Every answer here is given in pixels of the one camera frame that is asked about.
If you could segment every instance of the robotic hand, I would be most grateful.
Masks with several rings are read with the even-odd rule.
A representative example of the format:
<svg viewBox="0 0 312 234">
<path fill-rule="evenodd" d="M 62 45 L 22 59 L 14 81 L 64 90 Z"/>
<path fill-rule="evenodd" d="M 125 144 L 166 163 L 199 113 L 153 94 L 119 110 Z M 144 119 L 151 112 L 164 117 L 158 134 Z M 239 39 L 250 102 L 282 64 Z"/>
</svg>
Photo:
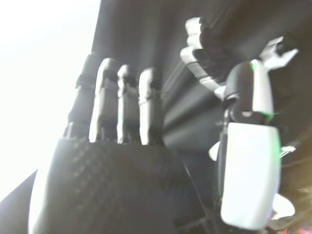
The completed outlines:
<svg viewBox="0 0 312 234">
<path fill-rule="evenodd" d="M 233 227 L 258 231 L 267 226 L 273 208 L 283 199 L 277 194 L 283 156 L 279 133 L 268 126 L 274 117 L 268 71 L 286 66 L 298 50 L 283 37 L 271 40 L 260 54 L 261 60 L 236 65 L 224 85 L 214 72 L 210 74 L 211 60 L 198 56 L 198 51 L 207 47 L 203 28 L 199 18 L 186 22 L 189 47 L 180 55 L 199 82 L 222 100 L 220 142 L 209 151 L 217 161 L 221 219 Z M 293 215 L 293 205 L 287 205 L 292 214 L 285 216 Z"/>
</svg>

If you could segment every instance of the textured palm surface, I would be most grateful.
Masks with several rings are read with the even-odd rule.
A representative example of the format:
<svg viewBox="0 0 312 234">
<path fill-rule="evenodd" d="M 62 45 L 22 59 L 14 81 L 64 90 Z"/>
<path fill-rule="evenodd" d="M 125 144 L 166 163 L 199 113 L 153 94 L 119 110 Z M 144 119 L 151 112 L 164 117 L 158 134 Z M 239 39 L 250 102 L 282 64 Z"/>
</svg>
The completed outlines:
<svg viewBox="0 0 312 234">
<path fill-rule="evenodd" d="M 37 174 L 29 234 L 174 234 L 203 215 L 181 161 L 168 150 L 59 141 Z"/>
</svg>

